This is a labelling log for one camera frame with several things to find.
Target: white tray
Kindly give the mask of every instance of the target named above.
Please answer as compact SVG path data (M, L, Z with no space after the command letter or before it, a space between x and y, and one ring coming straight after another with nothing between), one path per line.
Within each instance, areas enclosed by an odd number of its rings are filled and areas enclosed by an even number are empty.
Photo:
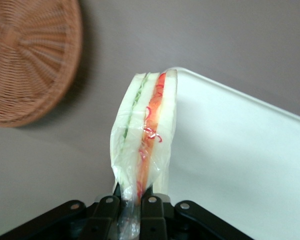
M184 68L169 196L254 239L300 239L300 117Z

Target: round wicker mat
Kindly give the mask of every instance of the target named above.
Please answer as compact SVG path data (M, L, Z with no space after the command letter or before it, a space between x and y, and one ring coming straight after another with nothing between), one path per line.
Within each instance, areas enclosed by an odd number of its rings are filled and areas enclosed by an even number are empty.
M0 0L0 127L33 122L64 96L82 47L77 0Z

